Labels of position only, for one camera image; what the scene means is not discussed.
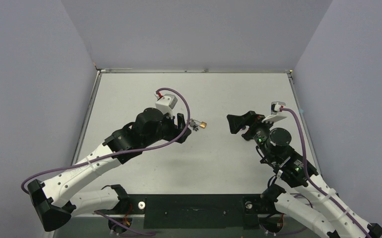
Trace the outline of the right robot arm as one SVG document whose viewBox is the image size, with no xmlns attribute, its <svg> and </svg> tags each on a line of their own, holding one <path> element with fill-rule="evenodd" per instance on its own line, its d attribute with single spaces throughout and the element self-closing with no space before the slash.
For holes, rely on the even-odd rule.
<svg viewBox="0 0 382 238">
<path fill-rule="evenodd" d="M 256 143 L 260 163 L 276 174 L 275 183 L 260 195 L 261 207 L 290 216 L 321 238 L 380 238 L 382 227 L 350 209 L 307 160 L 303 133 L 299 154 L 290 145 L 290 132 L 273 126 L 286 118 L 282 112 L 278 108 L 267 117 L 254 111 L 226 116 L 232 134 L 248 128 L 242 137 Z"/>
</svg>

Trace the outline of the brass padlock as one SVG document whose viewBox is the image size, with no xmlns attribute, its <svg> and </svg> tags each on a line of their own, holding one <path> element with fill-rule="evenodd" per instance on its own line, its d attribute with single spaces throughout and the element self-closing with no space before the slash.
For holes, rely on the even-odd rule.
<svg viewBox="0 0 382 238">
<path fill-rule="evenodd" d="M 199 123 L 200 128 L 203 128 L 203 129 L 206 128 L 206 126 L 207 126 L 206 122 L 199 121 L 199 120 L 196 120 L 196 119 L 191 119 L 190 122 L 193 121 L 193 120 L 196 121 L 197 123 Z"/>
</svg>

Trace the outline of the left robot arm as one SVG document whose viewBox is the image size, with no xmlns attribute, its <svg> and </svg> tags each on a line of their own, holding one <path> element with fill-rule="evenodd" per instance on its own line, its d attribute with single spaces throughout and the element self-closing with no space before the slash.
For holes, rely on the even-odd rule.
<svg viewBox="0 0 382 238">
<path fill-rule="evenodd" d="M 191 134 L 190 121 L 189 115 L 173 116 L 158 108 L 144 109 L 135 121 L 115 130 L 77 164 L 49 170 L 56 175 L 44 181 L 38 177 L 47 174 L 46 171 L 24 181 L 22 189 L 29 195 L 44 231 L 55 231 L 72 217 L 96 210 L 125 212 L 129 200 L 121 185 L 108 185 L 93 192 L 81 190 L 144 151 L 184 143 Z"/>
</svg>

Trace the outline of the black key bunch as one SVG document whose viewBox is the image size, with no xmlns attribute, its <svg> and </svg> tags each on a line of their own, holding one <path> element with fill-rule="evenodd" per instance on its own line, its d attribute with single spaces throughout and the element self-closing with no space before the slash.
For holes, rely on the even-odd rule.
<svg viewBox="0 0 382 238">
<path fill-rule="evenodd" d="M 196 121 L 193 120 L 193 121 L 190 122 L 190 127 L 194 131 L 199 131 L 200 125 L 199 125 L 199 123 L 197 123 Z"/>
</svg>

